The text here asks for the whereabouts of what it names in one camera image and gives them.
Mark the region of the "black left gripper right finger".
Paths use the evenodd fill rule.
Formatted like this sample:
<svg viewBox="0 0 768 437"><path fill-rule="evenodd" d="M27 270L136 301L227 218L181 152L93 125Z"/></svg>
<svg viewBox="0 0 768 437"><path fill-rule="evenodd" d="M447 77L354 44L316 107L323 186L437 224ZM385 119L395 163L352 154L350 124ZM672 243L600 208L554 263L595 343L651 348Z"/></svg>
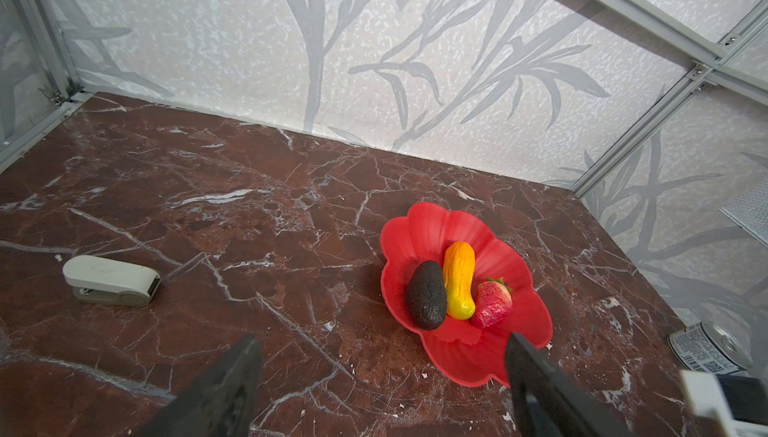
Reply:
<svg viewBox="0 0 768 437"><path fill-rule="evenodd" d="M633 434L519 333L509 336L505 368L514 420L521 435L607 437Z"/></svg>

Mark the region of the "red fake strawberry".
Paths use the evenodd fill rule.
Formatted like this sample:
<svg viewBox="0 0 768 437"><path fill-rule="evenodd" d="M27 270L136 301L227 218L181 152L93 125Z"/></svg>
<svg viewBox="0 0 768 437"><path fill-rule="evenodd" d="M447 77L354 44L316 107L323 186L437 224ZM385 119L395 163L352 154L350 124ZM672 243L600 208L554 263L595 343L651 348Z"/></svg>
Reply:
<svg viewBox="0 0 768 437"><path fill-rule="evenodd" d="M476 288L475 313L470 319L473 326L486 328L505 318L512 310L513 289L501 279L487 278Z"/></svg>

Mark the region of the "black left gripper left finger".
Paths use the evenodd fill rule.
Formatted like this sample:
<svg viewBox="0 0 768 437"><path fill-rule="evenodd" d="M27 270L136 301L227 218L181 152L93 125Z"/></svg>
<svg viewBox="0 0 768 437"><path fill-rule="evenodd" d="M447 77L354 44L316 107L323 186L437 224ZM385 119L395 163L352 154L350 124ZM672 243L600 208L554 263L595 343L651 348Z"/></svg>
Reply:
<svg viewBox="0 0 768 437"><path fill-rule="evenodd" d="M264 353L243 336L135 436L247 436L254 419Z"/></svg>

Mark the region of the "dark fake avocado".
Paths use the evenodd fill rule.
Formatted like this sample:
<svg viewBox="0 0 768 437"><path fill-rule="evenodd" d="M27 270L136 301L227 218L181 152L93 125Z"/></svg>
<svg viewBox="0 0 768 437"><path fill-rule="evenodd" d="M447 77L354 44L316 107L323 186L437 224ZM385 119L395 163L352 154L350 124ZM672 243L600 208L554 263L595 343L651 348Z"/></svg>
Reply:
<svg viewBox="0 0 768 437"><path fill-rule="evenodd" d="M406 310L414 324L423 330L436 330L447 315L447 294L442 268L433 260L421 263L405 287Z"/></svg>

